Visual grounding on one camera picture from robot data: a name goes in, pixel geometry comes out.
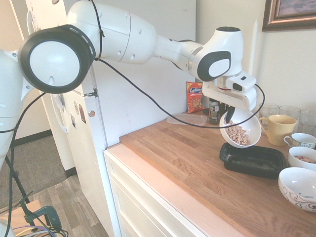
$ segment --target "dark bottle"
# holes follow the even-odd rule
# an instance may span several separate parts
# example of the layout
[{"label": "dark bottle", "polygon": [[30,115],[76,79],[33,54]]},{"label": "dark bottle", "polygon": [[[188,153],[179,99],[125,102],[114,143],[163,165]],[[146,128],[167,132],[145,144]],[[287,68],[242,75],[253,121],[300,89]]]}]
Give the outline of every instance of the dark bottle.
[{"label": "dark bottle", "polygon": [[217,100],[209,99],[209,123],[211,125],[219,125],[219,120],[221,116],[226,111],[226,104],[219,102]]}]

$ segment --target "orange snack bag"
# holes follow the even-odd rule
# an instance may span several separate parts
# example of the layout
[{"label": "orange snack bag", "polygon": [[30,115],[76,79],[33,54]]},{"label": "orange snack bag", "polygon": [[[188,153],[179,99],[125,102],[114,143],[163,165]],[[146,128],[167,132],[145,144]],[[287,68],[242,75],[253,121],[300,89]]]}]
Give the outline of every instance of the orange snack bag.
[{"label": "orange snack bag", "polygon": [[202,85],[203,82],[187,81],[188,113],[204,109],[202,105]]}]

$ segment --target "picture frame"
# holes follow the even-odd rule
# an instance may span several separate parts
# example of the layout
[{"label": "picture frame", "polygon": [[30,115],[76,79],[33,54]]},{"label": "picture frame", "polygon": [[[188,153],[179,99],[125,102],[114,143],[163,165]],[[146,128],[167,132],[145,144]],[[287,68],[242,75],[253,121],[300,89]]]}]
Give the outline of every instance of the picture frame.
[{"label": "picture frame", "polygon": [[266,0],[262,31],[316,28],[316,0]]}]

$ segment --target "small bowl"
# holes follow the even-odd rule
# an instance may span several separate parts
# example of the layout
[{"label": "small bowl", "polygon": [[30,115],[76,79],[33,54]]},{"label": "small bowl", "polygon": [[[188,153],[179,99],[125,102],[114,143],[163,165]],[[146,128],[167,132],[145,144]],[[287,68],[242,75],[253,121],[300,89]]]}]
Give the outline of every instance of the small bowl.
[{"label": "small bowl", "polygon": [[[226,114],[227,114],[227,112],[223,114],[223,116],[221,117],[221,120],[219,121],[220,127],[225,127],[225,126],[229,125],[229,124],[224,124]],[[233,121],[233,123],[240,123],[252,115],[253,115],[253,113],[250,111],[245,111],[245,110],[235,108],[235,112],[232,116],[231,121]],[[242,123],[240,126],[244,130],[246,130],[246,134],[248,135],[248,140],[250,142],[248,142],[247,145],[240,145],[240,144],[236,143],[235,141],[233,141],[229,137],[229,135],[226,133],[225,129],[221,128],[220,130],[221,130],[221,133],[222,133],[222,136],[224,137],[224,139],[229,144],[231,144],[232,146],[237,147],[237,148],[247,148],[247,147],[251,147],[251,146],[255,145],[261,137],[261,126],[260,126],[260,122],[259,122],[258,118],[256,116],[254,116],[250,120],[248,120],[247,122]]]},{"label": "small bowl", "polygon": [[316,161],[316,150],[307,147],[292,147],[288,151],[288,162],[291,167],[300,167],[316,171],[316,164],[302,161],[295,156],[303,156]]},{"label": "small bowl", "polygon": [[292,167],[282,170],[278,187],[283,196],[296,207],[316,212],[316,172]]}]

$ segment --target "white cabinet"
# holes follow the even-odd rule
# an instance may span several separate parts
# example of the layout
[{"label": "white cabinet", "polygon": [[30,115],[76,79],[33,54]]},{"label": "white cabinet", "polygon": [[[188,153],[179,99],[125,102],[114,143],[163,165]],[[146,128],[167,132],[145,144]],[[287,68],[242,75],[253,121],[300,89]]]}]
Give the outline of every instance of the white cabinet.
[{"label": "white cabinet", "polygon": [[206,236],[112,153],[104,155],[122,236]]}]

